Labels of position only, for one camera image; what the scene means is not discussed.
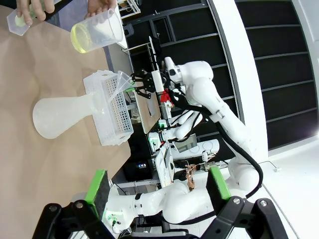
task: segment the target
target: screw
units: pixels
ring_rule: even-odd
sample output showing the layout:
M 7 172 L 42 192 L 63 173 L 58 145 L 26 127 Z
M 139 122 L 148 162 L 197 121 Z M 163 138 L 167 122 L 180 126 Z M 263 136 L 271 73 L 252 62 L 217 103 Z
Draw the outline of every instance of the screw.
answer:
M 76 204 L 76 207 L 77 207 L 77 208 L 83 208 L 83 204 L 82 204 L 82 203 L 77 203 L 77 204 Z
M 233 200 L 233 202 L 236 203 L 236 204 L 239 204 L 239 203 L 240 203 L 240 199 L 239 199 L 239 198 L 235 198 L 235 199 Z
M 263 206 L 263 207 L 265 207 L 265 206 L 267 206 L 267 202 L 264 201 L 264 200 L 262 200 L 262 201 L 260 201 L 260 205 Z
M 52 212 L 54 212 L 54 211 L 56 211 L 58 208 L 56 207 L 56 206 L 51 206 L 50 207 L 50 211 L 52 211 Z

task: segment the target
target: brown tabletop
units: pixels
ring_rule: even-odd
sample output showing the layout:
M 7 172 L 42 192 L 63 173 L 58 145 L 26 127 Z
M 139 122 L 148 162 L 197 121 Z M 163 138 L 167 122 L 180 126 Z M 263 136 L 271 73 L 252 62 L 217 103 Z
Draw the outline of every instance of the brown tabletop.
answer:
M 0 238 L 32 238 L 43 207 L 66 206 L 87 191 L 96 169 L 111 178 L 130 156 L 127 142 L 101 146 L 91 116 L 56 139 L 33 126 L 35 103 L 47 97 L 85 94 L 83 78 L 108 69 L 103 49 L 87 54 L 69 32 L 34 20 L 24 36 L 10 33 L 0 6 Z

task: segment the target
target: yellow liquid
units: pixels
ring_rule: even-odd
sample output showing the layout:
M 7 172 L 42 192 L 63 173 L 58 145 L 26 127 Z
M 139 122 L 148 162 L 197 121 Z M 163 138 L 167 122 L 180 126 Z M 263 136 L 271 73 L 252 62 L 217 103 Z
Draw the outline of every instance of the yellow liquid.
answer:
M 74 48 L 81 53 L 92 49 L 92 40 L 87 27 L 83 24 L 75 24 L 71 29 L 71 41 Z

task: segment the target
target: perforated basket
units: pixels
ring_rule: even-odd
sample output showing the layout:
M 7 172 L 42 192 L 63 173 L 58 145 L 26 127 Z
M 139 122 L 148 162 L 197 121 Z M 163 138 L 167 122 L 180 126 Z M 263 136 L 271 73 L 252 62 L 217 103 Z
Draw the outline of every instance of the perforated basket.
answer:
M 93 120 L 103 146 L 120 145 L 133 133 L 123 92 L 120 91 L 109 101 L 118 87 L 122 87 L 118 84 L 122 81 L 122 74 L 123 72 L 115 74 L 110 71 L 98 71 L 83 80 L 86 93 L 99 94 L 102 102 L 103 110 L 101 113 L 93 114 Z

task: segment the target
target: human hand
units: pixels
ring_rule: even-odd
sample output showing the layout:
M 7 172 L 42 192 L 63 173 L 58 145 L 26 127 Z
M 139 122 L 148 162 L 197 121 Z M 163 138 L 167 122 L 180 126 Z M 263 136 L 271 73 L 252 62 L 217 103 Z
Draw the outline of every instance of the human hand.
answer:
M 23 15 L 24 22 L 28 26 L 32 25 L 32 17 L 30 15 L 30 8 L 29 8 L 30 1 L 31 1 L 31 5 L 36 17 L 40 21 L 44 21 L 46 18 L 43 7 L 45 8 L 45 11 L 47 13 L 54 12 L 54 0 L 43 0 L 43 7 L 42 7 L 41 0 L 16 0 L 17 16 L 21 17 Z
M 88 0 L 88 13 L 85 15 L 84 19 L 105 12 L 110 8 L 115 9 L 116 5 L 116 0 Z

